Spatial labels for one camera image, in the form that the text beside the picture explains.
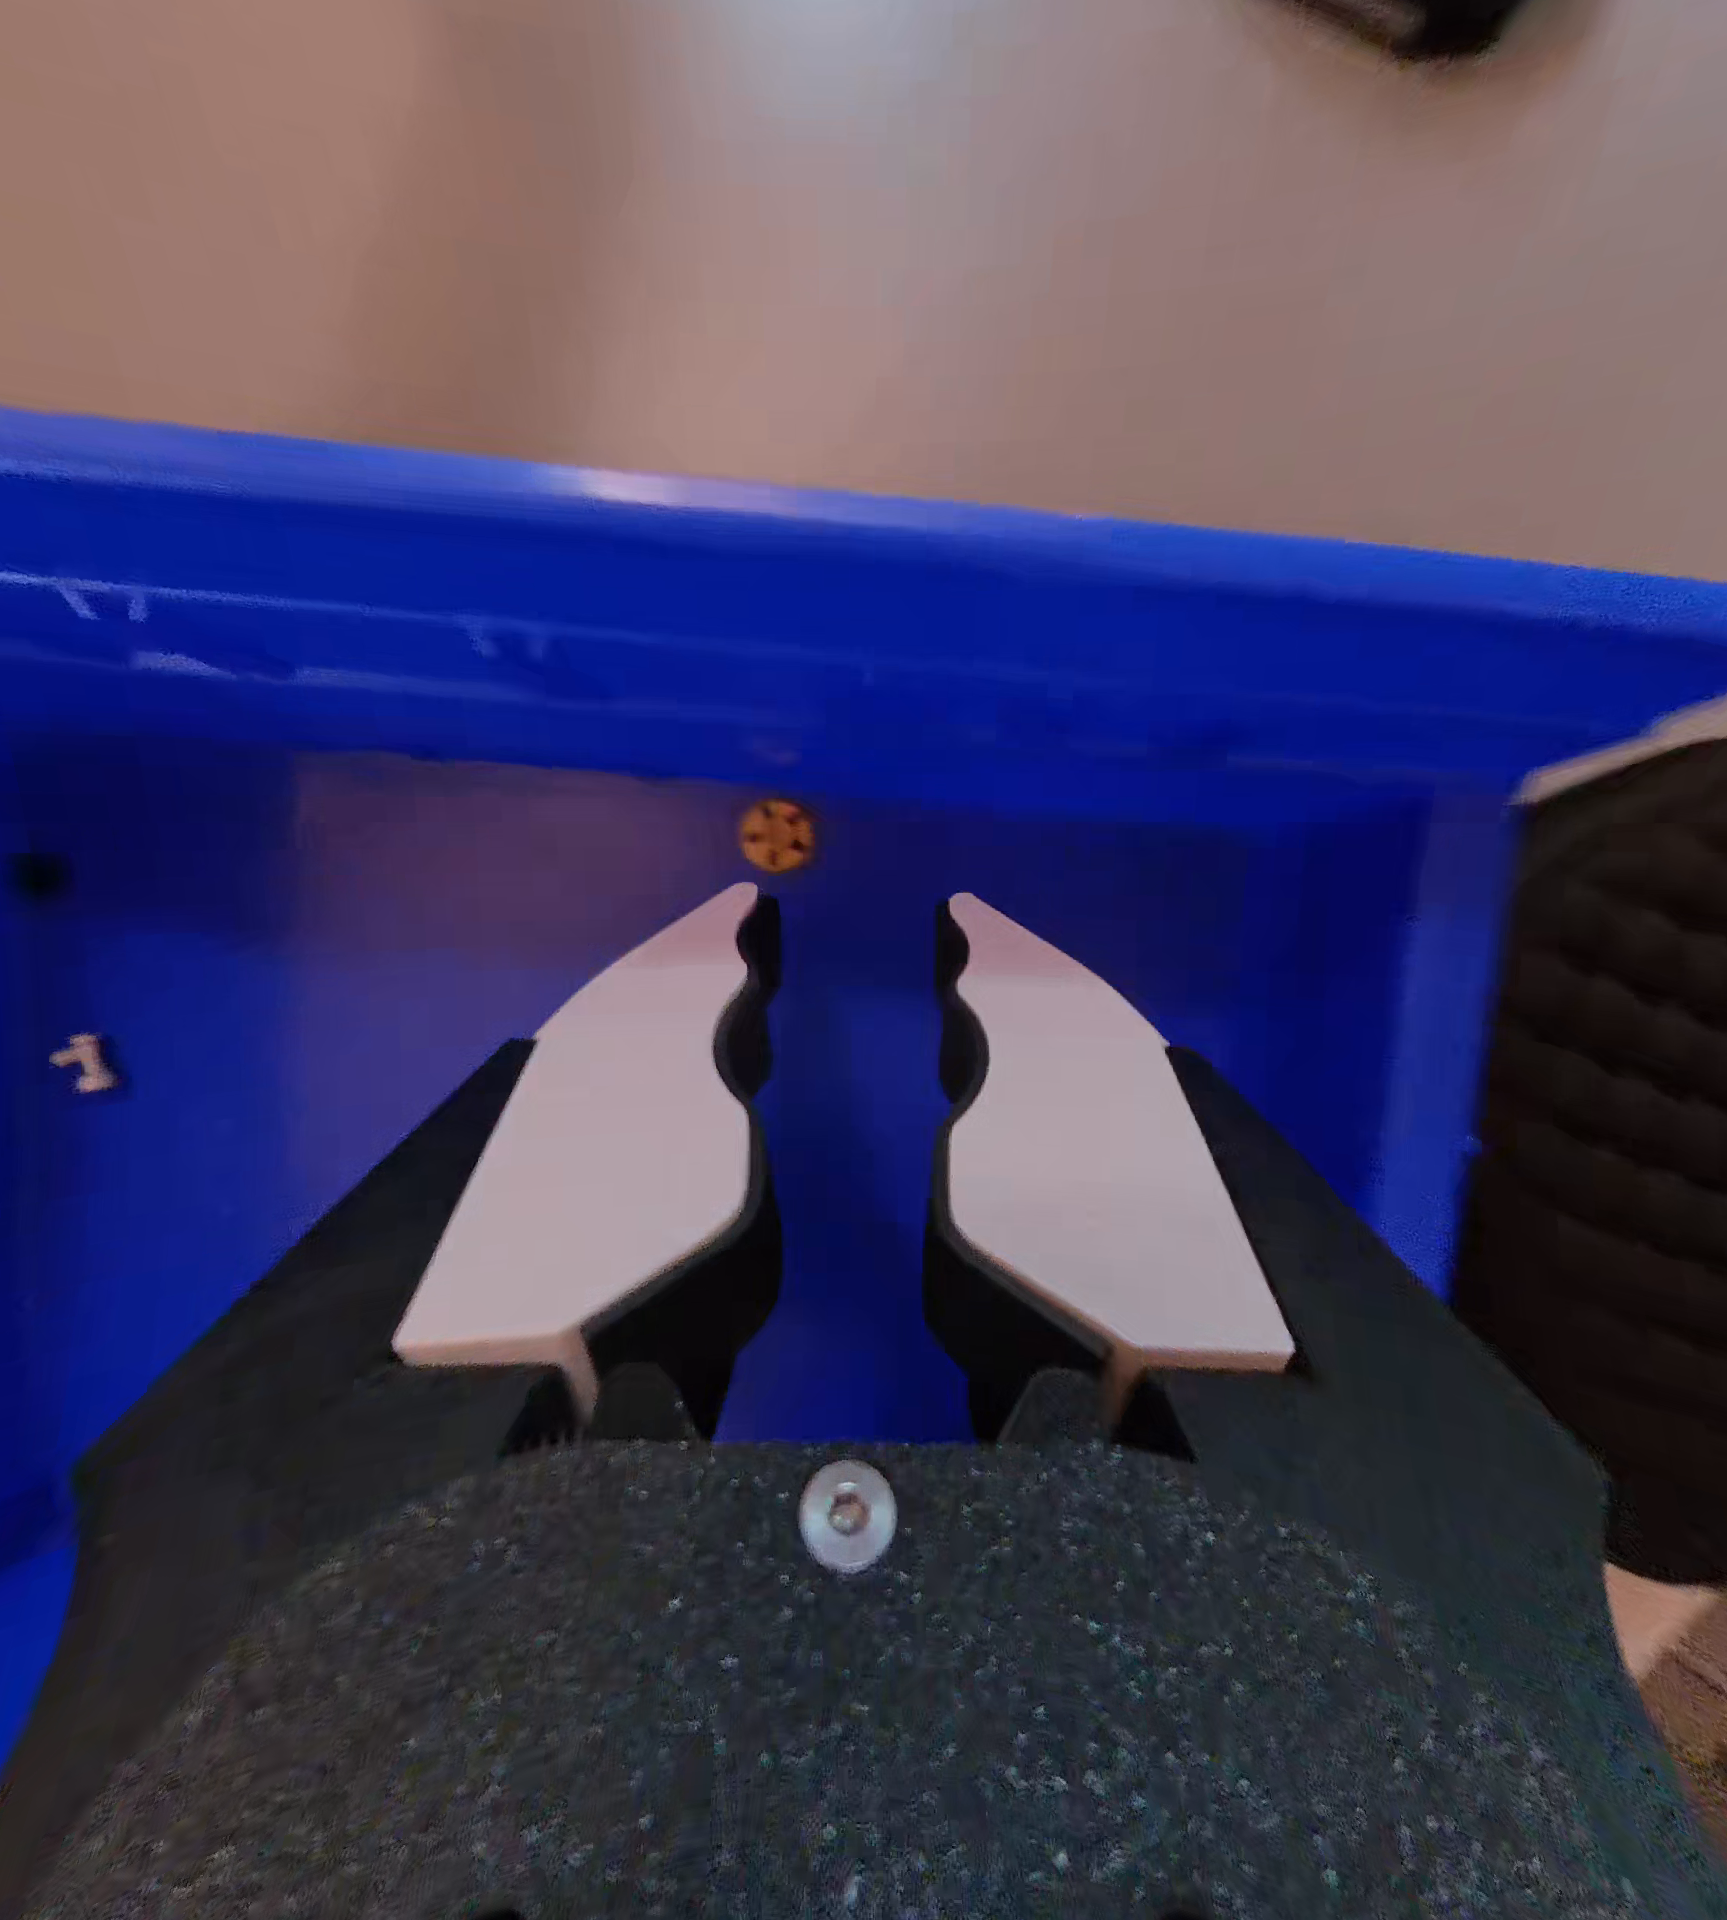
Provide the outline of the blue storage bin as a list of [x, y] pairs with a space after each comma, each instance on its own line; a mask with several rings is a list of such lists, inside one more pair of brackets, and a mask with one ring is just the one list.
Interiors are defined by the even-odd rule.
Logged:
[[[1437, 1303], [1510, 803], [1718, 694], [1687, 578], [0, 413], [0, 1917], [1727, 1917]], [[759, 1226], [591, 1418], [404, 1368], [729, 883]], [[1283, 1384], [967, 1421], [945, 893], [1164, 1030]]]

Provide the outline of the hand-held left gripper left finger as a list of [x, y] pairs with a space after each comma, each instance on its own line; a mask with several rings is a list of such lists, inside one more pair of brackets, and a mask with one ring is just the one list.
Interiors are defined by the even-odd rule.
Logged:
[[759, 1226], [755, 1075], [773, 902], [729, 883], [584, 977], [526, 1065], [394, 1329], [417, 1371], [559, 1371], [595, 1411], [641, 1318]]

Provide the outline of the black dimpled wrist rest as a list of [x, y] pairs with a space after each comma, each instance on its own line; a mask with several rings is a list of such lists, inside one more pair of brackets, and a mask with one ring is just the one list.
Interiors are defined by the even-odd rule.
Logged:
[[1727, 737], [1521, 812], [1448, 1310], [1727, 1588]]

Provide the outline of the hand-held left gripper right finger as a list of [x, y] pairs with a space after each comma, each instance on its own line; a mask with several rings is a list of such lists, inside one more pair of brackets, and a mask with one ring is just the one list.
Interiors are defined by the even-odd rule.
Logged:
[[1076, 957], [982, 904], [937, 904], [945, 1121], [931, 1145], [931, 1333], [967, 1421], [1040, 1371], [1118, 1421], [1144, 1375], [1300, 1359], [1164, 1030]]

